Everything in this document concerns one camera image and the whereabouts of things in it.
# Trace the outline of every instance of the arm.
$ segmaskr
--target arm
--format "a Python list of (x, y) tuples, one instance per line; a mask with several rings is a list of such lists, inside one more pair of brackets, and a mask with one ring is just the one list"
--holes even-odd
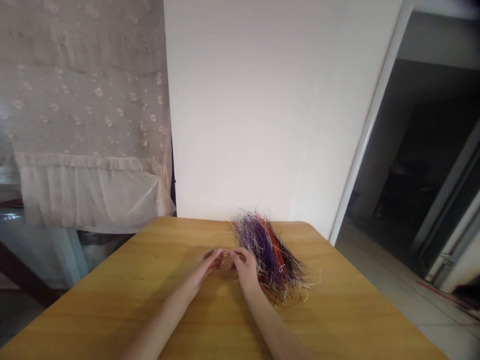
[(273, 358), (311, 359), (312, 355), (308, 349), (285, 325), (262, 292), (257, 279), (255, 257), (243, 247), (231, 250), (230, 257), (238, 271), (246, 303)]
[(122, 360), (156, 360), (159, 357), (190, 302), (197, 295), (204, 279), (214, 269), (220, 268), (224, 261), (223, 257), (221, 249), (202, 254), (195, 269), (163, 302), (160, 309), (126, 349), (121, 357)]

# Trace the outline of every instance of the lace curtain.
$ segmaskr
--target lace curtain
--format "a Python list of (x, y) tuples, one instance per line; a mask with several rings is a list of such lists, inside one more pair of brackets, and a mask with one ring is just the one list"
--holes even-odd
[(0, 81), (30, 223), (133, 233), (175, 210), (162, 1), (0, 0)]

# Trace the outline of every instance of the white door frame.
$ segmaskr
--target white door frame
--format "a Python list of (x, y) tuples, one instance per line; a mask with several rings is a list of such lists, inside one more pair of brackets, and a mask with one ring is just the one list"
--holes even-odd
[(353, 163), (351, 165), (350, 174), (348, 175), (345, 189), (341, 197), (340, 205), (336, 213), (335, 221), (333, 222), (333, 227), (328, 238), (328, 241), (330, 241), (333, 246), (335, 246), (335, 242), (337, 242), (340, 227), (342, 226), (342, 222), (344, 221), (345, 212), (347, 211), (347, 205), (349, 204), (350, 196), (352, 195), (355, 181), (357, 180), (360, 166), (362, 165), (365, 150), (367, 149), (367, 144), (369, 143), (372, 129), (374, 128), (375, 120), (377, 119), (377, 114), (379, 112), (380, 105), (382, 104), (385, 89), (387, 88), (390, 74), (392, 73), (392, 68), (394, 67), (400, 44), (402, 43), (407, 24), (413, 10), (417, 10), (423, 13), (450, 16), (459, 19), (476, 19), (477, 16), (480, 14), (480, 11), (478, 11), (478, 9), (476, 9), (474, 6), (464, 4), (456, 0), (403, 1), (400, 12), (398, 14), (395, 28), (393, 30), (393, 34), (391, 36), (390, 45), (388, 46), (385, 60), (383, 61), (383, 66), (381, 68), (381, 73), (378, 78), (375, 93), (373, 94), (370, 109), (368, 110), (365, 125), (360, 136), (360, 142), (358, 144), (358, 148), (356, 149), (355, 158), (353, 159)]
[(340, 227), (342, 226), (342, 222), (344, 221), (345, 212), (347, 211), (347, 205), (349, 204), (350, 196), (352, 195), (355, 181), (357, 180), (360, 166), (362, 165), (365, 150), (367, 149), (367, 144), (369, 143), (370, 135), (372, 134), (375, 120), (377, 119), (380, 105), (382, 104), (382, 99), (384, 98), (385, 89), (387, 88), (390, 74), (392, 73), (395, 60), (397, 59), (397, 53), (399, 52), (400, 44), (402, 43), (402, 39), (404, 37), (410, 15), (412, 14), (414, 7), (414, 0), (404, 0), (398, 14), (398, 19), (396, 21), (396, 25), (390, 39), (390, 45), (388, 46), (385, 60), (383, 61), (383, 66), (381, 68), (380, 76), (378, 78), (375, 93), (373, 93), (370, 109), (368, 110), (365, 125), (363, 126), (363, 131), (360, 136), (360, 142), (358, 144), (358, 148), (356, 149), (355, 158), (353, 159), (353, 163), (351, 165), (350, 174), (348, 175), (348, 180), (346, 181), (345, 185), (345, 190), (343, 191), (340, 205), (338, 207), (338, 212), (336, 213), (330, 237), (328, 238), (328, 241), (333, 246), (335, 246), (335, 243), (337, 242)]

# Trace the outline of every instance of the colorful strands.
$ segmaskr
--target colorful strands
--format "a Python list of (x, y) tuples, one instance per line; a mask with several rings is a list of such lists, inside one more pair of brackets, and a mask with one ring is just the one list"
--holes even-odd
[(258, 212), (243, 213), (233, 227), (239, 246), (255, 256), (258, 282), (265, 295), (278, 304), (291, 298), (295, 290), (310, 290), (305, 281), (307, 267), (282, 243), (270, 221)]

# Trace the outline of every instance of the wooden table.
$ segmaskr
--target wooden table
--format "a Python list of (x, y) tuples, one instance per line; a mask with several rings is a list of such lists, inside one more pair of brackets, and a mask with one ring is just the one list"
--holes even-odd
[[(278, 308), (319, 359), (445, 359), (312, 226), (273, 227), (314, 282), (320, 271), (307, 301)], [(0, 359), (116, 359), (194, 256), (235, 245), (226, 221), (157, 218), (5, 345)], [(270, 358), (234, 272), (207, 278), (160, 357)]]

